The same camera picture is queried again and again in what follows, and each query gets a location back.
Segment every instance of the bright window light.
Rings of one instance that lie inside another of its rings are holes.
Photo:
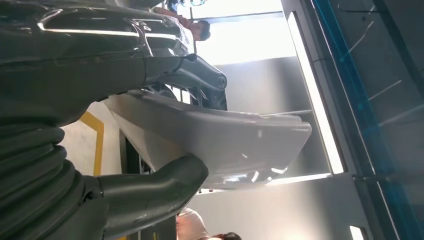
[[[350,226],[350,233],[352,234],[353,240],[366,240],[366,235],[362,228],[357,226]]]
[[[334,174],[341,174],[344,172],[342,161],[340,159],[339,152],[337,151],[336,142],[331,132],[330,124],[327,119],[320,92],[318,91],[317,83],[312,72],[295,14],[296,13],[294,12],[290,13],[287,20],[288,28],[290,29],[291,37],[293,38],[294,47],[306,81],[306,87],[311,98],[312,107],[315,111],[319,129],[321,130],[322,139],[324,141],[331,169]]]
[[[172,88],[172,92],[175,95],[175,97],[178,100],[178,102],[181,102],[181,90],[178,89],[178,88],[176,88],[176,87],[173,87]]]
[[[185,104],[191,104],[192,101],[190,100],[190,93],[188,91],[182,90],[182,102]]]
[[[278,179],[273,179],[272,181],[268,182],[266,185],[275,186],[275,185],[281,185],[281,184],[293,184],[293,183],[304,182],[309,180],[325,179],[325,178],[328,178],[329,176],[331,176],[331,173],[278,178]]]
[[[280,0],[210,0],[192,7],[193,18],[216,18],[282,11]]]
[[[212,65],[296,56],[283,17],[211,24],[210,38],[196,42],[196,48]]]

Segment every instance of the metal bolt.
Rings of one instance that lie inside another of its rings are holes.
[[[218,87],[220,87],[221,89],[225,89],[227,86],[227,79],[223,76],[220,76],[218,78]]]

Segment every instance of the pink shirt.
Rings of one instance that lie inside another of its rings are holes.
[[[178,240],[204,240],[209,238],[202,217],[190,208],[184,208],[176,217]]]

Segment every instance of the gray wall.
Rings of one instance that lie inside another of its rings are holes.
[[[188,207],[211,235],[235,232],[243,240],[350,240],[350,225],[368,226],[348,175],[198,195]]]
[[[216,66],[228,78],[228,110],[258,114],[310,109],[297,56]]]

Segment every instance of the window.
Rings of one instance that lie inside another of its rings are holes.
[[[211,24],[210,38],[196,42],[196,48],[212,65],[296,56],[283,17]]]
[[[190,16],[189,3],[179,7],[178,14]],[[193,18],[217,18],[246,14],[282,11],[280,0],[209,0],[200,6],[192,6]]]

